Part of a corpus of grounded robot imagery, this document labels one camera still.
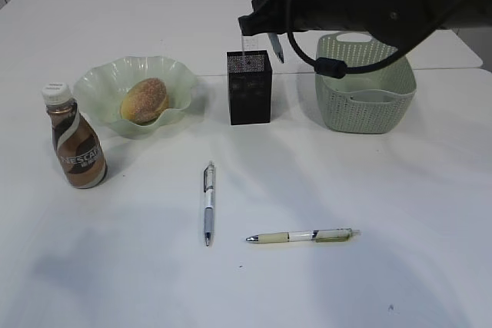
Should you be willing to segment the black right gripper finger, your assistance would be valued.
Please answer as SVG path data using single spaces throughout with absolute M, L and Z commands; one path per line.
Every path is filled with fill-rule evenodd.
M 252 0 L 253 12 L 238 18 L 242 35 L 254 36 L 263 33 L 286 34 L 295 31 L 294 16 L 288 14 L 290 0 Z

